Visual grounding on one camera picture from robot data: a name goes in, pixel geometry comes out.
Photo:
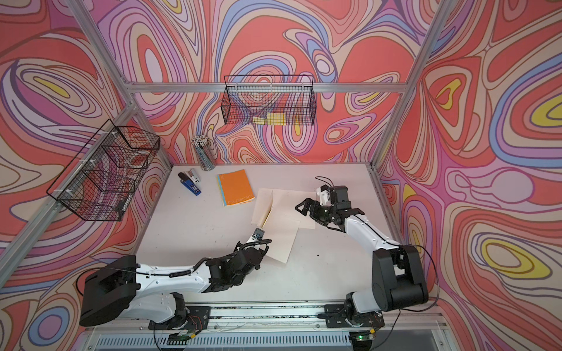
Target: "paper sheet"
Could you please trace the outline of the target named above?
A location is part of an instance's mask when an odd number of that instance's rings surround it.
[[[305,217],[294,209],[296,205],[306,198],[315,199],[316,193],[261,188],[257,193],[251,223],[263,228],[265,220],[275,208],[278,210],[275,213],[279,212],[278,216],[299,221],[300,228],[315,229],[316,222],[312,218],[309,216]]]
[[[251,224],[257,224],[258,227],[263,228],[265,219],[271,211],[273,203],[273,189],[260,188],[257,191],[256,205],[253,208],[253,215]]]
[[[299,223],[299,221],[280,216],[269,216],[264,225],[264,239],[271,239],[272,242],[269,244],[266,256],[287,263],[294,239],[297,236]]]
[[[299,228],[316,229],[316,222],[310,216],[303,216],[298,213],[294,207],[300,204],[304,199],[314,199],[316,193],[312,192],[296,192],[294,190],[273,189],[273,203],[271,205],[271,213],[268,220],[274,215],[281,218],[299,221]]]

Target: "psychedelic patterned wall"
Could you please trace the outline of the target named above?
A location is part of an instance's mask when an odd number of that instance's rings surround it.
[[[319,82],[404,82],[431,22],[430,1],[151,1],[90,13],[126,79],[220,82],[229,74],[309,73]],[[397,94],[319,94],[314,127],[224,126],[221,94],[138,94],[175,163],[193,134],[217,163],[366,162]]]
[[[64,165],[123,108],[69,15],[58,0],[0,4],[0,254]],[[157,160],[122,222],[58,215],[0,289],[0,350],[70,349],[81,331],[72,283],[102,265],[95,259],[131,252],[164,174]]]
[[[463,350],[562,349],[561,86],[561,2],[460,1],[378,163]]]
[[[189,142],[213,140],[216,163],[368,162],[396,103],[396,93],[337,93],[332,112],[318,107],[314,126],[224,125],[220,94],[140,93],[173,163],[197,163]]]

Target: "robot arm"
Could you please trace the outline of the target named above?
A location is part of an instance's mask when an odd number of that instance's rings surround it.
[[[240,285],[260,263],[270,239],[238,243],[233,253],[203,258],[194,266],[156,267],[124,256],[86,278],[80,325],[103,324],[117,317],[151,320],[156,329],[181,327],[187,319],[183,296],[173,291],[209,293]]]
[[[329,229],[346,233],[373,256],[371,288],[348,295],[353,314],[391,311],[427,302],[429,295],[415,247],[390,239],[369,222],[362,210],[352,208],[347,187],[323,185],[316,193],[319,202],[305,199],[295,209],[304,216],[310,213],[313,220]]]

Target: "notebook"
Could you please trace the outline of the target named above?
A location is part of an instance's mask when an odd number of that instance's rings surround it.
[[[252,187],[245,170],[219,174],[216,179],[219,182],[219,190],[224,206],[250,202],[254,199]]]

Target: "wire mesh basket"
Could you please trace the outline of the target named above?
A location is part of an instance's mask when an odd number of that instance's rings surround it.
[[[55,195],[49,190],[47,194],[83,220],[121,221],[159,149],[159,136],[133,126],[113,126],[82,160],[72,180],[53,190]]]
[[[314,125],[313,76],[230,75],[224,80],[225,124]]]

